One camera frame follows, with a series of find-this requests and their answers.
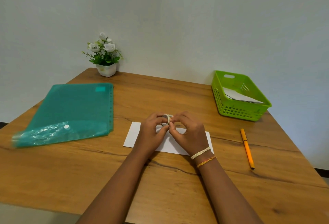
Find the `basket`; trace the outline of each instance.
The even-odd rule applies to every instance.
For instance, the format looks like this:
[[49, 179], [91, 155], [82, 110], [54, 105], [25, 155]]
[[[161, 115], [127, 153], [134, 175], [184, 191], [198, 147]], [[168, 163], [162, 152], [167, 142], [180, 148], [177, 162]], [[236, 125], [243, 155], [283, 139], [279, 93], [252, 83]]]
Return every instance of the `basket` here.
[[[211, 87], [215, 96], [218, 112], [223, 116], [257, 121], [265, 111], [272, 106], [253, 81], [243, 74], [215, 71]], [[227, 98], [223, 87], [264, 102], [264, 104], [253, 104]]]

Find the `roll of tape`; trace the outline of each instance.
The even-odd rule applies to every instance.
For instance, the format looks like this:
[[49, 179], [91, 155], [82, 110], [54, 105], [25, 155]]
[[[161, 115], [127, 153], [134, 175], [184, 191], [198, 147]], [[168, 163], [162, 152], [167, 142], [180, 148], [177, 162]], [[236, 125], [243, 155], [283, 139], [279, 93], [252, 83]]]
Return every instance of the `roll of tape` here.
[[169, 124], [169, 122], [170, 122], [170, 119], [173, 117], [173, 115], [164, 114], [164, 115], [162, 115], [162, 117], [164, 117], [164, 118], [166, 118], [166, 119], [168, 120], [168, 122], [167, 122], [167, 123], [161, 123], [161, 125], [162, 125], [162, 126], [166, 126], [166, 125], [168, 125], [168, 124]]

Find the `basket handle hole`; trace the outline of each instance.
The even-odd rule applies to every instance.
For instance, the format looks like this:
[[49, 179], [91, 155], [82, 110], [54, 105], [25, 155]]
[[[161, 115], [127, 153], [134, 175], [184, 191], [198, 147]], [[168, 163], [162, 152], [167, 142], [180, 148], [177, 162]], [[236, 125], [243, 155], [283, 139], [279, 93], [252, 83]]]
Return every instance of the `basket handle hole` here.
[[234, 79], [235, 78], [234, 75], [229, 75], [229, 74], [225, 74], [224, 77], [229, 78], [229, 79]]

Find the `person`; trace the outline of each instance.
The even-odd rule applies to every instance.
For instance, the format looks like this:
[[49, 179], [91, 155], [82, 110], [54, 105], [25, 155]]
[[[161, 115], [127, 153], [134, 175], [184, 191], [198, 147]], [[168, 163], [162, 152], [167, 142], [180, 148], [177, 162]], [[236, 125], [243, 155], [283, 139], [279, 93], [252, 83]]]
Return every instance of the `person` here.
[[[153, 113], [141, 123], [134, 148], [77, 224], [121, 224], [125, 221], [142, 168], [162, 143], [167, 131], [190, 156], [209, 146], [203, 124], [186, 111], [174, 115], [169, 125], [156, 133], [156, 125], [167, 123], [162, 115]], [[186, 127], [184, 134], [176, 130], [175, 122], [181, 122]], [[208, 150], [192, 161], [200, 164], [213, 156]], [[263, 223], [216, 158], [200, 166], [199, 171], [220, 224]]]

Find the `hand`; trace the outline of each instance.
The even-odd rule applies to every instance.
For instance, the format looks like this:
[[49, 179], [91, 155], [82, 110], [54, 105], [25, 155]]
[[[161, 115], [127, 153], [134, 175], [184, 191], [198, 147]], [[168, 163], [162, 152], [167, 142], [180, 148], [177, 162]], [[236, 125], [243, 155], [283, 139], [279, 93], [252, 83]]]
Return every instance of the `hand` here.
[[162, 117], [163, 113], [153, 113], [144, 122], [141, 123], [138, 137], [136, 139], [133, 152], [136, 152], [148, 159], [152, 153], [162, 143], [165, 134], [169, 130], [169, 125], [161, 128], [159, 133], [156, 133], [155, 127], [161, 123], [167, 123], [168, 120]]
[[[186, 127], [184, 134], [180, 134], [176, 130], [175, 122], [181, 122]], [[169, 133], [190, 156], [209, 147], [203, 123], [187, 111], [176, 114], [169, 125]]]

